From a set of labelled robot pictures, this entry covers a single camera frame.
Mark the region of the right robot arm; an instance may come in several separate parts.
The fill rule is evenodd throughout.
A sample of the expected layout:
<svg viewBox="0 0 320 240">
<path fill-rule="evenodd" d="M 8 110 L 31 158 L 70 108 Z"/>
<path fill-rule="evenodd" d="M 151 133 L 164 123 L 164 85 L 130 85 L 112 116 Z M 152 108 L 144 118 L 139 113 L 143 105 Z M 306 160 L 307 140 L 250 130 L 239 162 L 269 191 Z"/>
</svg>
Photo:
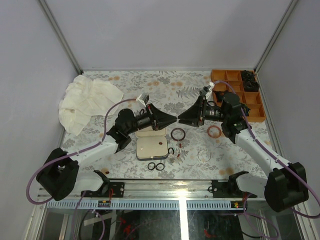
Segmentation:
<svg viewBox="0 0 320 240">
<path fill-rule="evenodd" d="M 299 163 L 291 163 L 262 143 L 248 124 L 240 98 L 235 93 L 226 93 L 221 106 L 207 104 L 205 96 L 178 116 L 180 124 L 200 127 L 204 122 L 221 122 L 223 134 L 244 150 L 265 173 L 257 177 L 248 171 L 229 176 L 228 192 L 240 197 L 245 192 L 264 198 L 272 210 L 279 213 L 309 199 L 306 170 Z"/>
</svg>

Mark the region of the cream navy jewelry box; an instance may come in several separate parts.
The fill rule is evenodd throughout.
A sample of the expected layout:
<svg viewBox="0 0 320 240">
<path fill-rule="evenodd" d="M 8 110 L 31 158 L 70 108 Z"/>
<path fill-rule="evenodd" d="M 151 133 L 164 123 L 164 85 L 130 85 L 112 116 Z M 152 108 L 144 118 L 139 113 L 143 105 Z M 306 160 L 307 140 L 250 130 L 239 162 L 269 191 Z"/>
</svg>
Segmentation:
<svg viewBox="0 0 320 240">
<path fill-rule="evenodd" d="M 135 133 L 136 157 L 139 161 L 164 160 L 168 157 L 167 129 L 153 130 L 151 126 Z"/>
</svg>

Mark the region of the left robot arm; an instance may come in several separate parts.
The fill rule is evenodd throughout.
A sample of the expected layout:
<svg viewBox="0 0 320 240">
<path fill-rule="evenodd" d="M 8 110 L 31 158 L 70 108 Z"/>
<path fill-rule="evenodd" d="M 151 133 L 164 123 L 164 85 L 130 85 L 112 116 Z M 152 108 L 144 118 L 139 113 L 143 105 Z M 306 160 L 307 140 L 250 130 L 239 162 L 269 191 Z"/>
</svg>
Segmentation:
<svg viewBox="0 0 320 240">
<path fill-rule="evenodd" d="M 55 201 L 64 199 L 73 190 L 80 191 L 85 197 L 108 197 L 110 180 L 106 175 L 100 170 L 80 173 L 80 168 L 125 149 L 131 142 L 132 133 L 148 127 L 159 131 L 176 120 L 175 116 L 159 110 L 153 104 L 148 104 L 145 112 L 139 115 L 124 108 L 101 141 L 74 153 L 56 148 L 35 179 Z"/>
</svg>

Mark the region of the orange bangle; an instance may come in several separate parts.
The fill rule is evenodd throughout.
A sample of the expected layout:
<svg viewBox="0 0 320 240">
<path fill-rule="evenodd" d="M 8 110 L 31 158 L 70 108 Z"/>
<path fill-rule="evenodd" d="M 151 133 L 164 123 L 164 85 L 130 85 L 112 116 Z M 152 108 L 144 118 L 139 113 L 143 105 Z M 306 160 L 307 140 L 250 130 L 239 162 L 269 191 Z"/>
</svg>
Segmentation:
<svg viewBox="0 0 320 240">
<path fill-rule="evenodd" d="M 218 139 L 222 135 L 222 130 L 216 125 L 209 126 L 206 132 L 207 135 L 213 139 Z"/>
</svg>

